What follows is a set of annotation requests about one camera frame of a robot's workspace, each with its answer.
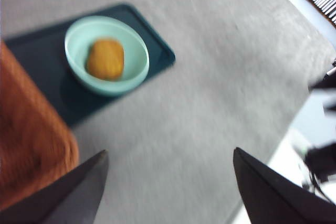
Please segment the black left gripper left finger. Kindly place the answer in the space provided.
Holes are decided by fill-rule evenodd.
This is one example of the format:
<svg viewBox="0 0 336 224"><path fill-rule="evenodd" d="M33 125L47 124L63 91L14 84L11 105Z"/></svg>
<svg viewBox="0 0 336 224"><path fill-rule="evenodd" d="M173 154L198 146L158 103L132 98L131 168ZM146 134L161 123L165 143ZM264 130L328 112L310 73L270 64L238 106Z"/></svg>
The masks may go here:
<svg viewBox="0 0 336 224"><path fill-rule="evenodd" d="M1 211L1 223L94 223L109 153L98 152L49 186Z"/></svg>

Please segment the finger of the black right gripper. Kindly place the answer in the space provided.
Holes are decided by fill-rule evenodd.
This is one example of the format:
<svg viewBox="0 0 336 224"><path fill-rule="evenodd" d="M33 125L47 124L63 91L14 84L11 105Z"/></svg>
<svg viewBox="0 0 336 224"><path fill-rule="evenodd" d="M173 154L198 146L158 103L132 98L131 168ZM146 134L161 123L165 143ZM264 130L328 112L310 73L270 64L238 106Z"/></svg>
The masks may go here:
<svg viewBox="0 0 336 224"><path fill-rule="evenodd" d="M331 103L323 104L323 111L325 115L335 116L336 114L336 102L332 101Z"/></svg>
<svg viewBox="0 0 336 224"><path fill-rule="evenodd" d="M313 84L309 85L309 92L316 90L329 90L335 89L335 64L332 64L332 68L325 73L323 78L315 81Z"/></svg>

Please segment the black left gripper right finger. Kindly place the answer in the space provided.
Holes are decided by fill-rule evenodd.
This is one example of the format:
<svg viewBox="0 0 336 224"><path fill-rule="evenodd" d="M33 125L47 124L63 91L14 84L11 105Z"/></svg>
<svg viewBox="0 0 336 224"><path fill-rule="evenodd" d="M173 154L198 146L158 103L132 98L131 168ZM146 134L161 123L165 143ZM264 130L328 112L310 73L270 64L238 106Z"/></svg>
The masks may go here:
<svg viewBox="0 0 336 224"><path fill-rule="evenodd" d="M335 223L335 205L237 147L233 166L251 223Z"/></svg>

